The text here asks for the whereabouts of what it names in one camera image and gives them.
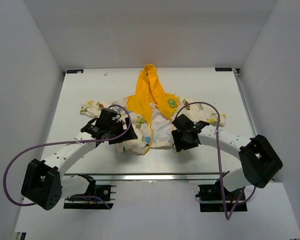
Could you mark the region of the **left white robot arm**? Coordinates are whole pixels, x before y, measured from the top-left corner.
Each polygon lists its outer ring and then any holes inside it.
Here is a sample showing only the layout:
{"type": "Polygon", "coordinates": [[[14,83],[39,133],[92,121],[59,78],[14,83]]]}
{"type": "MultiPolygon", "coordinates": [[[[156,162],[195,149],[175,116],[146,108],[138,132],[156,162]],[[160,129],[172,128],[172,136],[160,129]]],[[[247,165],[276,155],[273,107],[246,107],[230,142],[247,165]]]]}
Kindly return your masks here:
{"type": "Polygon", "coordinates": [[[93,177],[78,173],[66,177],[66,172],[87,153],[100,144],[119,144],[136,140],[129,112],[126,118],[111,108],[101,110],[80,129],[76,137],[63,143],[63,147],[43,160],[32,160],[25,172],[21,187],[23,197],[46,211],[51,210],[60,199],[99,199],[96,181],[93,177]]]}

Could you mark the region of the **yellow patterned child jacket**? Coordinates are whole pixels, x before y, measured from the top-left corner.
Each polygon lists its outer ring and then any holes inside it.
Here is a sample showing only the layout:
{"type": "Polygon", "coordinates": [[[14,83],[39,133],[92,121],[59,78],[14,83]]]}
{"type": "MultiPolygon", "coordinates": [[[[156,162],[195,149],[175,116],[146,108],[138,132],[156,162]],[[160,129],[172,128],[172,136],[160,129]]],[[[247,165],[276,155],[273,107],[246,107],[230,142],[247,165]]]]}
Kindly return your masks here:
{"type": "Polygon", "coordinates": [[[123,118],[131,117],[137,139],[127,140],[116,145],[122,153],[132,151],[145,155],[150,149],[172,148],[174,140],[172,122],[176,115],[186,115],[191,121],[205,121],[223,126],[226,115],[217,113],[212,107],[197,103],[186,97],[165,92],[158,77],[157,69],[147,64],[140,72],[135,94],[118,100],[89,100],[80,108],[80,114],[89,118],[100,116],[101,110],[113,106],[123,118]]]}

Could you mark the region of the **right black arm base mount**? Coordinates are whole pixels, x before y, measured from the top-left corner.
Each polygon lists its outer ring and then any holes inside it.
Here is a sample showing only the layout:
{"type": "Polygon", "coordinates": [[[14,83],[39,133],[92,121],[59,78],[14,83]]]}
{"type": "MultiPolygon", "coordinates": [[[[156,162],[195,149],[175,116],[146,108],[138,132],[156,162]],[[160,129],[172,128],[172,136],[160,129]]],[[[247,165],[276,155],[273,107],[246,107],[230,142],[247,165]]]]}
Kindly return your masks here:
{"type": "MultiPolygon", "coordinates": [[[[247,204],[245,203],[246,196],[241,194],[241,189],[237,189],[232,192],[224,191],[225,193],[225,206],[228,214],[234,207],[236,201],[237,205],[233,209],[233,212],[247,212],[247,204]]],[[[195,195],[195,199],[199,202],[199,209],[201,213],[221,213],[225,211],[223,205],[222,194],[219,186],[215,184],[199,184],[198,193],[195,195]]]]}

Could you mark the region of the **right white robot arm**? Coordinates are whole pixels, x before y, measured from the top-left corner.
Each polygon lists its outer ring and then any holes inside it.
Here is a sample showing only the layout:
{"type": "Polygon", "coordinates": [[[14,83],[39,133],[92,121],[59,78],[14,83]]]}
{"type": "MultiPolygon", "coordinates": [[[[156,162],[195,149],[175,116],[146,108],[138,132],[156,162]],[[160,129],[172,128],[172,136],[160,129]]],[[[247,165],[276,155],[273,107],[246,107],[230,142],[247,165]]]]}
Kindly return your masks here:
{"type": "Polygon", "coordinates": [[[181,114],[173,122],[171,132],[177,152],[203,146],[214,147],[236,157],[241,167],[222,176],[216,195],[226,200],[235,190],[247,186],[263,189],[282,169],[283,162],[263,135],[253,138],[233,135],[205,121],[194,123],[181,114]]]}

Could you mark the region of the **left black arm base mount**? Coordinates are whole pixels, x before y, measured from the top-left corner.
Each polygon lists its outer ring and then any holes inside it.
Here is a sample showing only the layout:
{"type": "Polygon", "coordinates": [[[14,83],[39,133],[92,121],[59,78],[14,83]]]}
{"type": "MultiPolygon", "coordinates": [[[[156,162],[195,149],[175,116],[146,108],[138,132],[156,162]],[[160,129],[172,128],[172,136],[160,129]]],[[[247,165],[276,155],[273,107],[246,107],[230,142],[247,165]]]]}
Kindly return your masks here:
{"type": "Polygon", "coordinates": [[[114,205],[116,185],[97,181],[87,174],[65,175],[60,182],[64,209],[110,210],[114,205]]]}

